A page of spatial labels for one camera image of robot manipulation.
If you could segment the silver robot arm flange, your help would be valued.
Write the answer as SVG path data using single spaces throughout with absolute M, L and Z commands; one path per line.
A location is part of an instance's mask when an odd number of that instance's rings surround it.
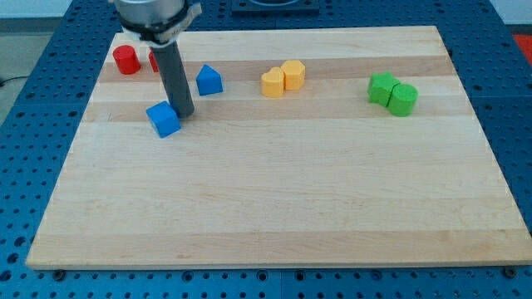
M 186 0 L 113 0 L 125 33 L 152 47 L 165 47 L 203 12 L 200 2 Z

